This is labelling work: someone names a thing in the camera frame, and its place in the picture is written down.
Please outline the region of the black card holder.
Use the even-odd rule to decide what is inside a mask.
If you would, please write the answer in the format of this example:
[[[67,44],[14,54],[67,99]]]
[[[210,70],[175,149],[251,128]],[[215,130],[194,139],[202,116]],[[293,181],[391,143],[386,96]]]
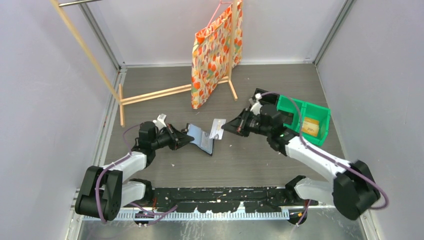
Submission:
[[[210,138],[210,134],[192,123],[187,123],[186,129],[187,135],[194,138],[190,143],[196,145],[206,154],[213,156],[215,140]]]

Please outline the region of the white credit card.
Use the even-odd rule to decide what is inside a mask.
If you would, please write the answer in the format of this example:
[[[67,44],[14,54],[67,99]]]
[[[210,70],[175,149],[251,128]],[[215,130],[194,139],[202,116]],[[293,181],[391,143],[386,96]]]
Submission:
[[[212,122],[209,138],[213,140],[221,140],[223,138],[224,130],[222,126],[226,123],[226,119],[215,118]]]

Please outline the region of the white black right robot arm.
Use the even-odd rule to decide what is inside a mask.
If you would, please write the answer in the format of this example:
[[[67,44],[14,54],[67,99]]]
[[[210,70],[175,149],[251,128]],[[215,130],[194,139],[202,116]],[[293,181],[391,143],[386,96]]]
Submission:
[[[284,126],[287,115],[271,104],[256,101],[222,130],[248,137],[251,133],[266,137],[269,146],[286,157],[298,160],[324,177],[317,181],[298,176],[287,184],[285,198],[291,205],[314,200],[334,206],[349,220],[358,219],[373,208],[383,191],[361,160],[350,162],[311,144],[300,133]]]

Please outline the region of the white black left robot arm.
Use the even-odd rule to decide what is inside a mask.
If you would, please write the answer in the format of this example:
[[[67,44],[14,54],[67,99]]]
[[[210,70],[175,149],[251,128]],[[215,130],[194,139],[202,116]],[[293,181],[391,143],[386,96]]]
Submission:
[[[168,147],[176,151],[194,140],[187,129],[178,130],[166,123],[165,114],[138,124],[138,137],[125,156],[107,165],[87,168],[75,212],[106,223],[114,220],[124,206],[148,207],[154,200],[152,183],[132,176],[150,166],[157,150]]]

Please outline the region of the dark card in green bin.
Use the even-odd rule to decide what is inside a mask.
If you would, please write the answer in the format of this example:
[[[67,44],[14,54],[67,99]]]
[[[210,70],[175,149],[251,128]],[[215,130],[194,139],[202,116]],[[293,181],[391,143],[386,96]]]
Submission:
[[[283,115],[283,123],[286,125],[291,126],[293,124],[293,120],[294,120],[294,114],[291,112],[282,112]]]

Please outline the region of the yellow cards in green bin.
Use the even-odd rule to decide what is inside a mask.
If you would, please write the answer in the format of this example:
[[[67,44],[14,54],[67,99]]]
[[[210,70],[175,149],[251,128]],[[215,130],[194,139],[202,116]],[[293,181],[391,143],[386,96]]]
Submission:
[[[305,134],[317,137],[320,132],[320,121],[314,118],[305,117],[302,122],[301,131]]]

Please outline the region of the black storage bin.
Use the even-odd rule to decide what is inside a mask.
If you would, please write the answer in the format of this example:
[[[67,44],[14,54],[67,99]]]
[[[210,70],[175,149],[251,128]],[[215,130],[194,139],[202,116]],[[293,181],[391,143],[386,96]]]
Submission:
[[[256,88],[254,91],[253,96],[257,95],[257,94],[263,94],[263,93],[267,93],[267,90],[261,89],[261,88]],[[259,100],[261,105],[274,105],[276,106],[278,104],[278,101],[280,99],[280,94],[278,93],[268,93],[264,96],[261,97],[261,99]]]

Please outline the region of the wooden clothes rack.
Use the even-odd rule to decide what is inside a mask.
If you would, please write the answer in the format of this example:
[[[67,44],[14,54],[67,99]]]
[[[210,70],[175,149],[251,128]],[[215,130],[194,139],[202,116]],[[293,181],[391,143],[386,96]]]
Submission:
[[[63,7],[69,7],[69,6],[77,6],[77,5],[82,5],[81,7],[81,11],[84,14],[85,12],[87,12],[86,17],[88,18],[88,23],[92,25],[92,28],[94,28],[93,32],[95,34],[100,34],[101,36],[103,36],[102,31],[96,30],[99,25],[96,22],[95,17],[93,16],[93,14],[91,13],[90,8],[87,6],[87,3],[91,3],[91,2],[98,2],[101,0],[78,0],[78,1],[73,1],[73,2],[66,2],[66,3],[59,3],[58,0],[50,0],[50,3],[52,4],[53,8],[56,10],[56,12],[58,13],[58,15],[61,17],[61,19],[63,20],[64,24],[67,26],[67,28],[70,30],[71,34],[73,35],[73,37],[75,38],[76,42],[80,45],[80,47],[82,48],[83,52],[85,53],[85,55],[88,57],[89,61],[92,63],[92,65],[94,66],[94,68],[97,70],[97,73],[99,74],[99,76],[101,77],[101,79],[103,80],[104,84],[106,85],[106,87],[108,88],[108,90],[110,91],[110,93],[112,94],[112,97],[115,99],[116,103],[118,104],[118,108],[119,108],[119,119],[120,119],[120,126],[121,127],[125,127],[125,111],[124,111],[124,106],[127,105],[131,105],[131,104],[136,104],[136,103],[140,103],[140,102],[144,102],[144,101],[148,101],[148,100],[153,100],[153,99],[157,99],[157,98],[162,98],[162,97],[166,97],[166,96],[171,96],[171,95],[176,95],[179,93],[184,93],[184,92],[188,92],[190,89],[190,84],[186,84],[186,85],[181,85],[181,86],[177,86],[177,87],[172,87],[172,88],[167,88],[167,89],[163,89],[163,90],[159,90],[159,91],[154,91],[154,92],[150,92],[150,93],[145,93],[145,94],[141,94],[141,95],[136,95],[136,96],[132,96],[132,97],[127,97],[124,98],[123,95],[123,84],[119,83],[118,84],[118,88],[116,91],[116,88],[112,86],[110,80],[108,79],[108,77],[106,76],[106,73],[104,72],[104,70],[102,69],[102,67],[100,66],[100,64],[98,63],[97,59],[95,58],[94,54],[92,53],[92,51],[90,50],[90,48],[88,47],[88,45],[86,44],[86,42],[84,41],[83,37],[81,36],[81,34],[79,33],[78,29],[75,27],[75,25],[72,23],[71,19],[69,18],[69,16],[67,15],[67,13],[62,9]],[[231,2],[231,11],[232,11],[232,22],[231,22],[231,38],[230,40],[233,41],[235,40],[235,34],[236,34],[236,22],[235,22],[235,11],[237,9],[236,3],[238,1],[237,0],[233,0]],[[227,73],[226,75],[221,78],[218,82],[218,84],[224,84],[224,83],[228,83],[229,88],[231,90],[231,94],[232,97],[234,99],[234,101],[238,100],[238,95],[236,93],[236,90],[234,88],[233,82],[232,82],[232,71],[233,71],[233,53],[234,53],[234,45],[231,44],[230,46],[230,54],[229,57],[227,58]],[[182,64],[177,64],[177,65],[161,65],[161,64],[139,64],[139,65],[134,65],[134,64],[130,64],[130,65],[125,65],[124,63],[122,65],[118,65],[118,68],[116,70],[116,72],[119,74],[122,74],[124,72],[124,70],[127,70],[128,68],[132,69],[132,68],[159,68],[159,67],[182,67]]]

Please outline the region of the green double storage bin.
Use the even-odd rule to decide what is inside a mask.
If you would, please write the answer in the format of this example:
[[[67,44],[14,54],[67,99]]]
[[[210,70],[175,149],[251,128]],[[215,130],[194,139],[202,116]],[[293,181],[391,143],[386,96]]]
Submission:
[[[319,133],[317,137],[311,136],[306,133],[302,133],[303,137],[306,138],[310,143],[316,146],[322,146],[327,138],[329,132],[329,124],[331,119],[331,110],[327,107],[316,105],[307,101],[299,100],[296,98],[292,99],[299,108],[300,114],[296,110],[292,101],[289,100],[286,96],[281,95],[279,97],[276,109],[283,113],[289,112],[293,113],[293,123],[292,125],[284,124],[285,127],[292,129],[296,132],[302,131],[302,124],[305,117],[316,119],[320,122],[319,124]]]

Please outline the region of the floral fabric bag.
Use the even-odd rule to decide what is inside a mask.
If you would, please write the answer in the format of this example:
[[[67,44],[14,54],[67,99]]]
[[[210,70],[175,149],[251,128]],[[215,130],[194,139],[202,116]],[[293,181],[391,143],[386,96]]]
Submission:
[[[233,47],[232,67],[243,57],[243,5],[237,1],[235,29],[232,30],[232,9],[228,6],[206,27],[194,35],[191,63],[191,107],[206,103],[218,82],[230,71],[230,50]]]

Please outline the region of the pink clothes hanger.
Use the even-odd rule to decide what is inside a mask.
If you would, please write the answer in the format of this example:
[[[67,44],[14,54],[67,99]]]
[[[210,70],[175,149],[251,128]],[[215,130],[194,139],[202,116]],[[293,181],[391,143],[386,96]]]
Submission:
[[[220,0],[219,3],[218,3],[218,5],[217,5],[217,7],[216,7],[216,9],[215,9],[215,11],[213,12],[213,14],[212,14],[212,16],[211,16],[208,24],[206,25],[206,27],[209,27],[211,25],[211,23],[216,19],[216,15],[218,13],[218,10],[221,8],[222,5],[229,5],[231,3],[232,2],[229,1],[229,0]]]

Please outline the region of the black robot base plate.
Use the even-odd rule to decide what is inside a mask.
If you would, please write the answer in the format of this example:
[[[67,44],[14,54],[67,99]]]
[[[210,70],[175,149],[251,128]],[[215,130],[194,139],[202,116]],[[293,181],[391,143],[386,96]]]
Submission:
[[[246,213],[277,213],[282,207],[305,207],[306,201],[283,187],[156,187],[143,200],[141,207],[155,207],[167,212],[177,205],[177,213],[234,213],[244,207]]]

